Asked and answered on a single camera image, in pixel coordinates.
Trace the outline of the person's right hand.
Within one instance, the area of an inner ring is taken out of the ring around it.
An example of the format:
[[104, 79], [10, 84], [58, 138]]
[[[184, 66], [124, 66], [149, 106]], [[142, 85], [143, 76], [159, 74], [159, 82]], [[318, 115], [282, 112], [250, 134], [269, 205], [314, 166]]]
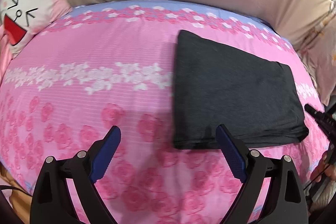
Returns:
[[332, 181], [336, 181], [336, 170], [334, 165], [327, 164], [327, 151], [325, 151], [322, 154], [322, 157], [318, 163], [318, 165], [315, 167], [314, 171], [310, 175], [311, 180], [315, 180], [316, 182], [319, 182], [321, 180], [321, 175], [319, 175], [323, 170], [324, 174]]

